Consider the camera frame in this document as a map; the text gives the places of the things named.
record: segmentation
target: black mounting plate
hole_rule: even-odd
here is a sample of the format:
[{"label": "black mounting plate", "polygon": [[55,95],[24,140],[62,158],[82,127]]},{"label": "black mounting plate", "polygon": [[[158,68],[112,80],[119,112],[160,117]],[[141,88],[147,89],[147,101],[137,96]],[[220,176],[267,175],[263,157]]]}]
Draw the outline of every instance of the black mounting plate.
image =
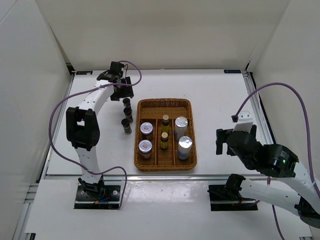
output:
[{"label": "black mounting plate", "polygon": [[105,209],[115,210],[119,208],[120,203],[120,185],[105,185],[105,193],[109,197],[108,201],[99,202],[95,204],[98,199],[93,199],[91,196],[83,191],[81,184],[78,184],[76,190],[74,209]]},{"label": "black mounting plate", "polygon": [[257,204],[253,204],[255,202],[252,198],[244,198],[243,201],[241,197],[235,201],[228,201],[225,198],[222,198],[213,192],[222,192],[219,191],[223,189],[225,185],[209,185],[209,196],[210,196],[210,207],[211,211],[257,211]]}]

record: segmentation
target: basket divider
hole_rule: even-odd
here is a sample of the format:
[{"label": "basket divider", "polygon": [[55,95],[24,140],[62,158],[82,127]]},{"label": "basket divider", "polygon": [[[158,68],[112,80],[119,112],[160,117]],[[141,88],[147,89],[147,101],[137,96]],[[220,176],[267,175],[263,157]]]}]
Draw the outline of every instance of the basket divider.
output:
[{"label": "basket divider", "polygon": [[155,165],[158,166],[158,119],[155,119],[155,132],[154,132],[154,144],[155,144],[155,156],[154,156],[154,161]]},{"label": "basket divider", "polygon": [[172,155],[173,155],[173,166],[176,165],[176,156],[175,156],[175,120],[171,119],[172,125]]}]

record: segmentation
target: wire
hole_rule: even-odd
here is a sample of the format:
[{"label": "wire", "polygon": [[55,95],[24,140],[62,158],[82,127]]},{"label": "wire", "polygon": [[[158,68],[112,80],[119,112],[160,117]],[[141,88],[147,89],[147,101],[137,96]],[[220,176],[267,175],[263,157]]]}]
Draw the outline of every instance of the wire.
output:
[{"label": "wire", "polygon": [[279,222],[278,222],[278,218],[277,218],[277,214],[276,214],[276,209],[275,209],[275,206],[272,205],[272,211],[273,211],[273,215],[274,215],[274,221],[275,221],[275,225],[276,225],[276,229],[278,229],[278,233],[281,237],[282,240],[285,240],[281,230],[280,230],[280,227],[279,227]]},{"label": "wire", "polygon": [[128,72],[128,67],[129,67],[129,65],[126,64],[124,67],[126,67],[126,68],[125,68],[125,74],[124,74],[124,78],[126,78],[126,77],[127,77],[127,72]]},{"label": "wire", "polygon": [[54,119],[54,116],[55,116],[55,113],[57,111],[57,109],[60,107],[60,105],[65,102],[66,100],[70,99],[70,98],[73,98],[75,96],[79,96],[79,95],[82,95],[82,94],[87,94],[87,93],[91,93],[91,92],[94,92],[98,89],[101,89],[101,88],[105,88],[105,87],[108,87],[108,86],[126,86],[126,87],[133,87],[135,85],[137,85],[138,83],[140,83],[141,79],[142,79],[142,73],[140,71],[140,69],[135,65],[133,64],[132,62],[130,61],[127,61],[127,60],[121,60],[119,61],[119,63],[128,63],[128,64],[131,64],[132,66],[134,66],[137,71],[139,72],[139,80],[133,84],[126,84],[126,83],[108,83],[108,84],[105,84],[105,85],[101,85],[99,87],[95,87],[93,89],[90,89],[90,90],[86,90],[86,91],[81,91],[81,92],[78,92],[78,93],[75,93],[75,94],[72,94],[72,95],[69,95],[67,97],[65,97],[64,99],[62,99],[60,102],[58,102],[58,104],[53,108],[52,110],[52,113],[51,113],[51,116],[50,116],[50,119],[49,119],[49,127],[48,127],[48,135],[49,135],[49,143],[50,143],[50,146],[52,148],[52,150],[58,155],[60,156],[61,158],[63,158],[64,160],[67,160],[68,162],[71,162],[73,164],[76,164],[78,165],[79,167],[83,168],[84,170],[86,170],[88,173],[92,174],[92,175],[102,175],[102,174],[105,174],[105,173],[108,173],[114,169],[121,169],[123,172],[124,172],[124,186],[123,186],[123,191],[122,191],[122,195],[121,195],[121,200],[120,200],[120,204],[119,204],[119,209],[121,208],[122,206],[122,202],[123,202],[123,199],[124,199],[124,194],[125,194],[125,190],[126,190],[126,186],[127,186],[127,180],[128,180],[128,175],[127,175],[127,172],[126,170],[122,167],[122,166],[114,166],[110,169],[107,169],[105,171],[102,171],[102,172],[92,172],[90,170],[88,170],[84,165],[82,165],[81,163],[77,162],[77,161],[74,161],[64,155],[62,155],[55,147],[54,143],[53,143],[53,137],[52,137],[52,124],[53,124],[53,119]]},{"label": "wire", "polygon": [[101,199],[101,200],[99,200],[99,203],[104,202],[104,201],[107,201],[108,199],[109,199],[109,197],[106,197],[106,198],[104,198],[104,199]]},{"label": "wire", "polygon": [[302,110],[303,110],[303,116],[304,116],[304,121],[305,121],[305,128],[306,128],[306,144],[307,144],[307,153],[308,153],[308,164],[309,164],[309,173],[310,173],[310,179],[311,182],[314,183],[314,189],[318,195],[318,197],[320,198],[320,190],[318,188],[317,183],[315,182],[315,175],[314,175],[314,168],[312,165],[312,157],[311,157],[311,138],[310,138],[310,126],[309,126],[309,119],[308,119],[308,114],[307,114],[307,109],[305,106],[304,101],[302,100],[301,96],[299,95],[299,93],[297,92],[297,90],[295,90],[292,86],[283,83],[283,82],[272,82],[272,83],[268,83],[265,85],[262,85],[260,87],[258,87],[256,90],[254,90],[252,93],[249,94],[249,96],[244,100],[244,102],[241,104],[239,110],[236,112],[236,116],[239,115],[240,111],[242,110],[242,108],[244,107],[244,105],[247,103],[247,101],[257,92],[259,92],[261,89],[264,89],[266,87],[269,86],[274,86],[274,85],[280,85],[280,86],[284,86],[288,89],[290,89],[291,91],[294,92],[294,94],[297,96],[297,98],[300,101]]}]

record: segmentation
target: tabletop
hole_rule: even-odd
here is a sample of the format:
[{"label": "tabletop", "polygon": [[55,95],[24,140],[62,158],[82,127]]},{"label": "tabletop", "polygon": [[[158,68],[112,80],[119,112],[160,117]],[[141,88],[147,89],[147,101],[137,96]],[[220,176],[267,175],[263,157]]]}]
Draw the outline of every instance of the tabletop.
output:
[{"label": "tabletop", "polygon": [[[94,87],[97,76],[102,71],[93,71],[90,75],[75,75],[70,95]],[[136,70],[128,70],[127,76],[132,83],[139,74]],[[254,170],[247,170],[236,156],[216,155],[216,129],[231,129],[235,126],[231,115],[234,115],[241,103],[248,96],[248,90],[241,73],[224,73],[220,69],[186,69],[186,70],[142,70],[142,81],[133,87],[134,97],[131,99],[134,122],[131,124],[132,134],[125,135],[121,120],[124,118],[123,104],[120,101],[108,100],[101,108],[97,120],[100,128],[100,139],[96,147],[100,170],[114,166],[122,166],[128,175],[175,175],[175,176],[207,176],[258,175]],[[70,98],[68,107],[76,107],[86,94]],[[191,102],[194,132],[196,139],[197,166],[188,171],[141,172],[134,165],[134,145],[136,131],[137,104],[142,99],[181,98]],[[251,113],[254,123],[256,117],[250,101],[243,110]],[[256,138],[262,144],[263,129],[257,129]],[[75,149],[66,138],[66,115],[63,114],[55,140],[56,148],[66,157],[79,161]],[[65,161],[56,153],[52,153],[46,172],[50,176],[81,175],[80,167]],[[122,175],[121,170],[108,172],[107,175]]]}]

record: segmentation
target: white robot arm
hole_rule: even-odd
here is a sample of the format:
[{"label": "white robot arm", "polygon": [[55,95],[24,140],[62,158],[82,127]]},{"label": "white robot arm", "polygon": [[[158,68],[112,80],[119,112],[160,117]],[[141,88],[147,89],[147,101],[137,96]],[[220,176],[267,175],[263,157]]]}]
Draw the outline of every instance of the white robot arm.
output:
[{"label": "white robot arm", "polygon": [[66,137],[78,154],[80,163],[86,168],[82,169],[79,182],[82,190],[92,199],[101,199],[106,195],[106,189],[100,173],[96,145],[100,138],[97,115],[110,98],[118,101],[120,98],[134,96],[130,77],[124,77],[124,67],[120,62],[111,62],[110,70],[102,72],[94,88],[110,83],[127,84],[101,87],[91,92],[77,107],[69,107],[66,111]]},{"label": "white robot arm", "polygon": [[[231,174],[218,194],[233,200],[261,200],[286,209],[308,225],[320,228],[320,198],[307,169],[287,147],[279,144],[261,145],[256,140],[256,130],[250,113],[240,112],[234,129],[217,129],[216,154],[222,154],[222,145],[227,143],[227,154],[238,156],[247,169],[276,178],[294,191],[284,191]],[[315,179],[315,182],[320,185],[319,180]]]}]

